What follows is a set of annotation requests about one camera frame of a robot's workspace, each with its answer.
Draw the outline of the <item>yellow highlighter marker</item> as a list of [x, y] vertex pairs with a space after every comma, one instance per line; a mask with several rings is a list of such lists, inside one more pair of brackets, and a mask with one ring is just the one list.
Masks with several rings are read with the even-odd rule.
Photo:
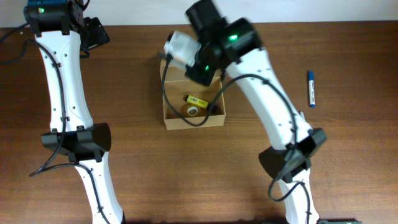
[[217, 105], [211, 107], [211, 103], [192, 95], [185, 95], [183, 100], [187, 103], [188, 108], [196, 107], [200, 110], [211, 111], [212, 113], [215, 113], [218, 110]]

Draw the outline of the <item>yellow transparent tape roll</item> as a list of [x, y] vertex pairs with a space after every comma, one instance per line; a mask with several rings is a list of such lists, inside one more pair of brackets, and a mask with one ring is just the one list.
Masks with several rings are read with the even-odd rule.
[[184, 104], [180, 109], [181, 114], [186, 118], [206, 116], [206, 110], [190, 103]]

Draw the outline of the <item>white marker blue cap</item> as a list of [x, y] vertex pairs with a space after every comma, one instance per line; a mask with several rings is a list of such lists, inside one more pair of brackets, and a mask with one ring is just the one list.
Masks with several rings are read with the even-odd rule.
[[309, 105], [311, 108], [314, 108], [315, 103], [315, 83], [314, 83], [314, 74], [312, 71], [308, 72], [308, 94], [309, 94]]

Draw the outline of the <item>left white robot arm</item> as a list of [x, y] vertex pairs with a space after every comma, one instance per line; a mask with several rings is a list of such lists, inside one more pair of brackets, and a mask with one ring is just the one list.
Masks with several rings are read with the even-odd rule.
[[111, 131], [107, 123], [93, 122], [86, 104], [80, 60], [90, 50], [109, 42], [97, 17], [84, 17], [85, 1], [28, 1], [24, 17], [34, 34], [31, 41], [43, 58], [49, 87], [50, 131], [41, 136], [53, 151], [35, 176], [59, 168], [57, 155], [68, 158], [65, 167], [79, 173], [92, 212], [93, 223], [125, 223], [109, 171]]

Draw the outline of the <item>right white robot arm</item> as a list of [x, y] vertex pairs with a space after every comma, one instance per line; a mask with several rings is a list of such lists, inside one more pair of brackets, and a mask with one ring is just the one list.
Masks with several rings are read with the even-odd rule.
[[212, 1], [198, 1], [186, 16], [200, 48], [186, 75], [208, 86], [217, 70], [229, 75], [225, 88], [237, 84], [262, 121], [271, 146], [259, 154], [272, 177], [268, 195], [279, 184], [288, 223], [318, 223], [310, 191], [311, 157], [326, 141], [322, 128], [312, 128], [289, 100], [255, 28], [245, 18], [232, 23]]

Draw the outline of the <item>grey black permanent marker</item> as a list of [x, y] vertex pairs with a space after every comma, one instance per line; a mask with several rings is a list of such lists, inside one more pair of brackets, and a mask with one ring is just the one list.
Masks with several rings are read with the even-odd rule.
[[300, 114], [301, 118], [302, 118], [303, 120], [305, 120], [304, 112], [303, 112], [303, 111], [299, 111], [299, 114]]

